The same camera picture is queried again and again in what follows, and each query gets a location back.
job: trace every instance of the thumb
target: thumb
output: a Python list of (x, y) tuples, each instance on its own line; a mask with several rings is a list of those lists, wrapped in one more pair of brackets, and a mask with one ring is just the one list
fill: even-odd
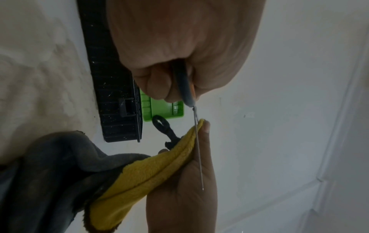
[[(200, 157), (201, 157), (201, 165), (205, 170), (213, 170), (213, 162), (211, 160), (211, 152), (210, 152), (210, 123), (208, 121), (204, 121), (203, 126), (199, 130), (199, 146), (200, 146)], [(199, 154), (197, 149), (197, 143), (195, 143), (194, 147), (194, 155), (193, 162), (198, 164), (199, 162)]]

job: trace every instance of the gray cloth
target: gray cloth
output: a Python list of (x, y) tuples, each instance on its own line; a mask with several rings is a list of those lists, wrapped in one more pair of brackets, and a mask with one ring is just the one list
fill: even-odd
[(64, 232), (124, 166), (147, 157), (107, 156), (79, 131), (38, 139), (0, 172), (0, 232)]

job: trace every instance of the fingernail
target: fingernail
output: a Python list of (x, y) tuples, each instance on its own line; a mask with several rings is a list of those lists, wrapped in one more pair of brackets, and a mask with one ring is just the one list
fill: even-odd
[(208, 134), (210, 132), (210, 122), (204, 121), (203, 128), (204, 132)]

